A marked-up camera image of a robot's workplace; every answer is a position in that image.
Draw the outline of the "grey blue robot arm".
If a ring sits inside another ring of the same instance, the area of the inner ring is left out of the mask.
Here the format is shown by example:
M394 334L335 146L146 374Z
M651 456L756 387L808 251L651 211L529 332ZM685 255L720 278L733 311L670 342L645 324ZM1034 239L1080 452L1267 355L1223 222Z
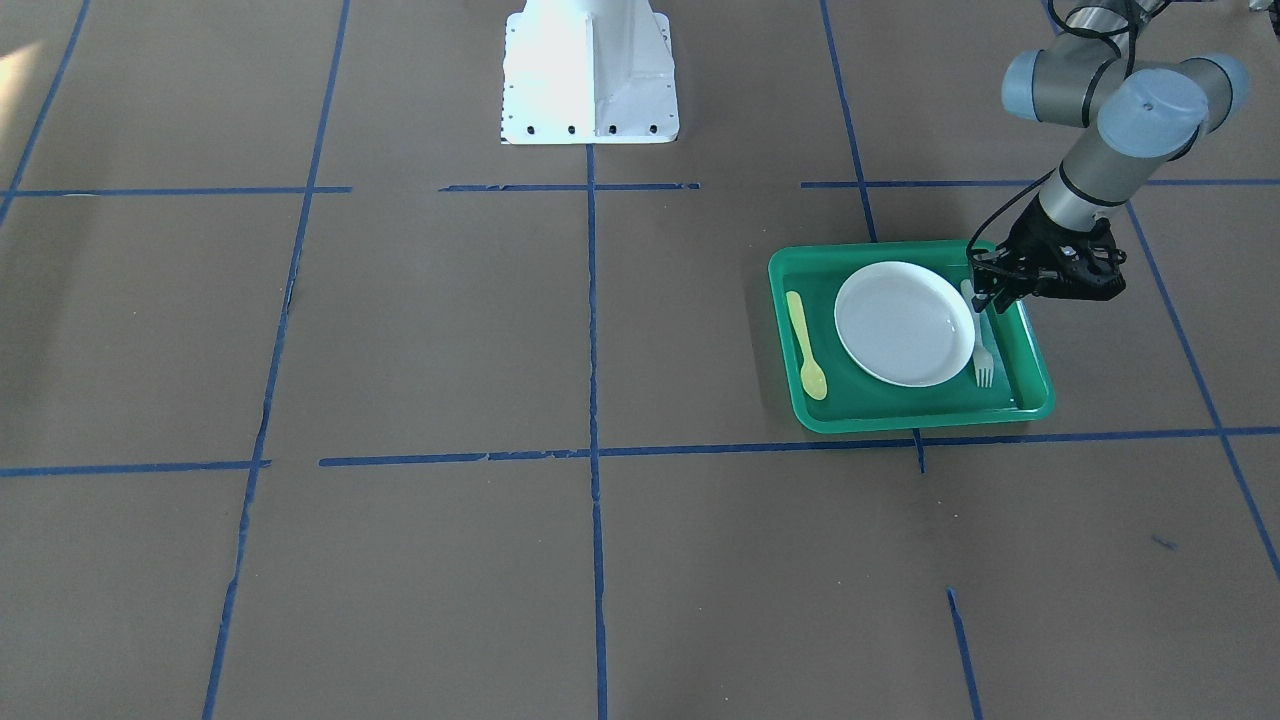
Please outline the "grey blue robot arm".
M1126 254L1111 215L1158 168L1185 156L1245 104L1251 77L1234 56L1137 59L1140 33L1164 9L1162 1L1082 1L1051 12L1053 42L1007 67L1001 100L1009 114L1074 127L1082 136L1021 191L1027 206L1002 243L966 246L975 311L1004 313L1027 296L1120 295Z

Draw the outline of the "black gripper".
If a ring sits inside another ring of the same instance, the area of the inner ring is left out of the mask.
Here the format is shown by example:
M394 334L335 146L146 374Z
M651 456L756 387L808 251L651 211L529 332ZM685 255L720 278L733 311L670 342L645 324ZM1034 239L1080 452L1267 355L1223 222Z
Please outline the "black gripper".
M1042 201L1032 200L1001 243L1000 264L995 255L966 256L975 290L974 305L979 314L988 310L1004 314L1025 296L1038 293L1046 242L1052 225L1087 232L1094 227L1094 222L1089 222L1084 229L1064 225L1050 215Z

